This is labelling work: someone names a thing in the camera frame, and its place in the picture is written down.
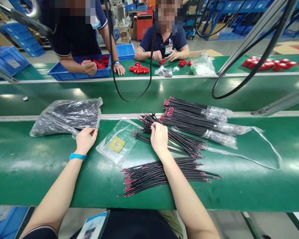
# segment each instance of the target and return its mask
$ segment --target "person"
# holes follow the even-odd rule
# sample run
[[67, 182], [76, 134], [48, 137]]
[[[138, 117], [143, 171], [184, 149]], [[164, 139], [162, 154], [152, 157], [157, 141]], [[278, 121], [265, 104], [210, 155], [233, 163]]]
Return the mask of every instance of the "person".
[[[87, 155], [94, 145], [98, 129], [85, 128], [76, 137], [74, 152]], [[220, 239], [205, 207], [167, 149], [167, 127], [157, 122], [151, 126], [151, 144], [163, 163], [175, 205], [190, 239]], [[21, 234], [22, 239], [54, 239], [70, 206], [83, 160], [71, 159], [47, 192]], [[80, 230], [71, 238], [76, 238]], [[110, 209], [102, 239], [164, 238], [177, 239], [167, 221], [156, 210]]]
[[114, 39], [109, 36], [107, 19], [100, 0], [92, 2], [95, 2], [95, 5], [87, 6], [88, 1], [80, 0], [38, 1], [41, 8], [39, 20], [53, 31], [53, 35], [48, 37], [51, 48], [68, 71], [94, 75], [97, 70], [95, 62], [84, 60], [79, 64], [73, 57], [102, 54], [97, 43], [96, 30], [92, 26], [92, 23], [96, 24], [97, 18], [100, 23], [97, 29], [109, 52], [110, 40], [112, 41], [114, 72], [124, 75], [125, 69], [119, 61]]
[[[180, 0], [175, 3], [162, 0], [157, 6], [158, 22], [155, 22], [155, 42], [153, 59], [160, 62], [162, 59], [170, 61], [182, 60], [189, 56], [185, 32], [182, 23], [175, 24], [177, 13], [181, 7]], [[146, 31], [135, 53], [135, 60], [145, 61], [150, 58], [152, 35], [154, 26]]]

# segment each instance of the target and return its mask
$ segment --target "blue wristband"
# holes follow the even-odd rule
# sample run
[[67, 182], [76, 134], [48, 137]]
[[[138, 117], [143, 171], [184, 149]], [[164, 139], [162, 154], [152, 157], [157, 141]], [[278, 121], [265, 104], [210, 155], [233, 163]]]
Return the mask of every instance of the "blue wristband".
[[74, 158], [78, 158], [78, 159], [82, 159], [83, 161], [85, 161], [86, 157], [87, 157], [87, 155], [74, 154], [74, 153], [72, 153], [72, 154], [70, 155], [70, 159], [69, 159], [69, 160], [74, 159]]

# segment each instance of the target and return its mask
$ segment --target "forearm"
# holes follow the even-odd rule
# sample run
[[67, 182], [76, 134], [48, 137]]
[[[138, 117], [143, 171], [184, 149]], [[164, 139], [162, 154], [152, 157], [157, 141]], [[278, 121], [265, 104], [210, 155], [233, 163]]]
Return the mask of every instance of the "forearm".
[[84, 73], [80, 64], [74, 60], [63, 59], [60, 60], [61, 65], [69, 72], [73, 73]]
[[100, 34], [104, 40], [106, 49], [111, 52], [111, 47], [110, 47], [110, 40], [112, 41], [112, 51], [113, 51], [113, 60], [114, 61], [118, 61], [119, 57], [117, 55], [117, 50], [116, 50], [116, 45], [115, 45], [115, 41], [111, 35], [111, 38], [109, 36], [109, 26], [106, 25], [102, 30], [100, 30]]
[[192, 234], [203, 231], [205, 234], [218, 235], [208, 212], [176, 164], [172, 154], [165, 151], [158, 156], [163, 163], [177, 211], [186, 228]]
[[182, 59], [186, 59], [187, 57], [189, 57], [189, 47], [186, 46], [182, 51], [178, 52], [178, 60], [182, 60]]
[[21, 237], [40, 225], [49, 225], [59, 231], [70, 206], [82, 162], [83, 160], [80, 159], [72, 159], [68, 162], [37, 207]]
[[137, 61], [145, 61], [150, 58], [150, 51], [136, 51], [134, 59]]

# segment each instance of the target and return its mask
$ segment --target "blue shelving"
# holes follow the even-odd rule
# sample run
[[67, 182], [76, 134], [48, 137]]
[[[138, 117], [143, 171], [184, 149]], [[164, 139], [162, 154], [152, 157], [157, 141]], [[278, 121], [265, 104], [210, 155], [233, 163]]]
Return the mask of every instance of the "blue shelving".
[[31, 57], [38, 57], [45, 53], [44, 49], [24, 25], [10, 23], [2, 27]]

